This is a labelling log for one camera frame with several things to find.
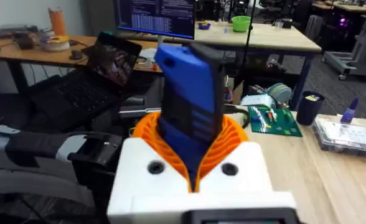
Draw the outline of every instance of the paper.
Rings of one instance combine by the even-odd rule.
[[[155,62],[154,57],[156,56],[157,49],[155,48],[149,48],[149,49],[143,49],[140,52],[140,57],[144,57],[146,59],[150,59],[152,62]]]

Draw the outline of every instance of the green bowl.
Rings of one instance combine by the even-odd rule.
[[[236,16],[232,18],[233,30],[235,32],[246,32],[250,26],[251,17],[249,16]]]

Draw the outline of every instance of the computer monitor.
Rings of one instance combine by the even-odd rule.
[[[194,39],[195,0],[114,0],[117,28]]]

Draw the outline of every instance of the laptop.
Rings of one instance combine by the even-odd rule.
[[[102,32],[85,68],[50,77],[30,87],[28,96],[59,131],[86,125],[104,111],[121,106],[141,48]]]

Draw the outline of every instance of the orange bottle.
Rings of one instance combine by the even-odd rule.
[[[67,31],[65,30],[64,15],[61,8],[58,7],[55,11],[49,8],[49,16],[54,34],[61,36],[67,35]]]

